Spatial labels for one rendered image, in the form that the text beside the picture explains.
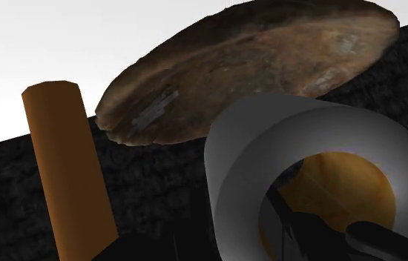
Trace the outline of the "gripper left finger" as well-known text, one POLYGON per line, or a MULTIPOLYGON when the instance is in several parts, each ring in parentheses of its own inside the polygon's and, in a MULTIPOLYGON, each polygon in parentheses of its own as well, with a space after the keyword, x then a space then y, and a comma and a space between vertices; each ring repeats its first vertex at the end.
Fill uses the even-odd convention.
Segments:
POLYGON ((330 228, 318 215, 293 211, 273 186, 268 189, 266 198, 283 230, 297 243, 301 256, 307 261, 351 261, 344 235, 330 228))

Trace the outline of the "white paper roll brown core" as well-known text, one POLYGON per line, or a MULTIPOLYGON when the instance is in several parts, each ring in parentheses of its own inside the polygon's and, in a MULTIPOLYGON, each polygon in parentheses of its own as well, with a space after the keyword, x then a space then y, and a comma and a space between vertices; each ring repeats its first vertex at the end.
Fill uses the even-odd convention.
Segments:
POLYGON ((259 236, 260 204, 276 178, 325 151, 356 154, 386 176, 393 229, 408 238, 408 130, 373 111, 302 96, 259 93, 221 113, 204 160, 215 238, 223 261, 271 261, 259 236))

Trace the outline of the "brown cylinder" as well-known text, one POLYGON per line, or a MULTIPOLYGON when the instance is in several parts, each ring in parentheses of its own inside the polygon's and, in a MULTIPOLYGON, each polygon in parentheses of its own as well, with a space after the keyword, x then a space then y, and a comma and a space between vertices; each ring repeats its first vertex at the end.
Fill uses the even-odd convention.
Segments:
POLYGON ((79 86, 42 82, 22 93, 60 261, 92 261, 118 237, 79 86))

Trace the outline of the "brown round plate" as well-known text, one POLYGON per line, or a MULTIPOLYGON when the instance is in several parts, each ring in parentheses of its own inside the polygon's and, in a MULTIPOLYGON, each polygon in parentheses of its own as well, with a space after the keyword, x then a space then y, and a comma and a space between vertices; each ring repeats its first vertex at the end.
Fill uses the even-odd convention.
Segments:
POLYGON ((96 107, 109 140, 170 145, 208 135, 254 93, 316 98, 360 75, 399 36, 367 0, 251 0, 207 16, 124 69, 96 107))

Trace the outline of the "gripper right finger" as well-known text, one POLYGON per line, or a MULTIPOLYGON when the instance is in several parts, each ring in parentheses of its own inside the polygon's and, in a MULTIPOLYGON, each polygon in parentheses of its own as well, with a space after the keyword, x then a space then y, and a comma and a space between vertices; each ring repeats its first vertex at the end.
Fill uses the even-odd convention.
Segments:
POLYGON ((373 222, 354 222, 346 228, 354 249, 384 261, 408 261, 408 238, 373 222))

